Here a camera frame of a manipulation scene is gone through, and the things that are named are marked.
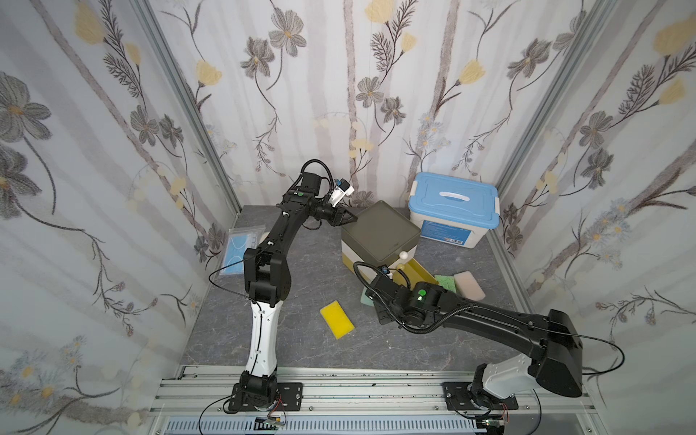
beige sponge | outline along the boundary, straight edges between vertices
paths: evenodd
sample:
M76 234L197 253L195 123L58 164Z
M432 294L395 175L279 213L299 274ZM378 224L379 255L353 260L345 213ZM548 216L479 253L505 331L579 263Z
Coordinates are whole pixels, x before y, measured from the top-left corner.
M455 274L454 286L457 288L457 293L472 301L480 301L486 297L486 294L483 293L481 286L478 285L471 272Z

storage box label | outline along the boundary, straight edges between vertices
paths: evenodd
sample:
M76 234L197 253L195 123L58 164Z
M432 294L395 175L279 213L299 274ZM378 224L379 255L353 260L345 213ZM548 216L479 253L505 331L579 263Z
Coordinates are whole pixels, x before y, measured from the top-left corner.
M470 230L431 221L423 221L423 227L420 229L422 237L455 245L464 245L469 234L471 234Z

mounting plate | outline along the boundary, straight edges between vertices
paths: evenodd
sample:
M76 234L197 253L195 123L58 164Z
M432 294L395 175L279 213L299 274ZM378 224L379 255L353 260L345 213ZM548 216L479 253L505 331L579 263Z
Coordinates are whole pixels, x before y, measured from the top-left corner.
M449 411L481 411L479 408L474 406L474 404L471 402L470 398L470 393L468 390L469 384L471 382L443 382L442 383L442 388L445 392L445 397L447 397L447 394L451 394L452 397L449 398L449 400L446 400L447 402L447 409ZM517 404L517 399L513 397L508 397L507 399L501 400L501 402L504 402L507 405L507 408L510 410L516 410L519 409L519 405ZM502 404L495 404L493 406L494 411L502 411L503 410L503 405Z
M299 411L302 407L302 383L301 382L280 382L278 383L278 392L283 401L285 412ZM239 384L236 383L232 387L232 397L230 399L229 409L239 409L239 411L256 412L257 409L244 400L244 394L239 393Z

white plastic container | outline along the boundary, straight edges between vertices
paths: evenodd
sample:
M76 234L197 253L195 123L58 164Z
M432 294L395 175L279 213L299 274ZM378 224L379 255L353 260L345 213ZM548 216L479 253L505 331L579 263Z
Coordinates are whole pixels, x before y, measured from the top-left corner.
M500 200L490 184L421 172L409 197L421 237L473 248L498 226Z

floral wallpaper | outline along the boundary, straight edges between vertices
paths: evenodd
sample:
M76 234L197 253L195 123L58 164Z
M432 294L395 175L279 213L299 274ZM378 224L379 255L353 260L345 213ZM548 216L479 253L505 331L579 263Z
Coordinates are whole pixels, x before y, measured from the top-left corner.
M2 3L0 65L3 431L146 433L233 213L127 3Z
M150 3L235 191L256 205L311 158L350 179L350 205L404 205L420 171L495 184L593 4Z
M620 1L501 195L535 308L626 352L585 377L613 434L693 432L695 103L693 2ZM584 345L586 371L620 361Z

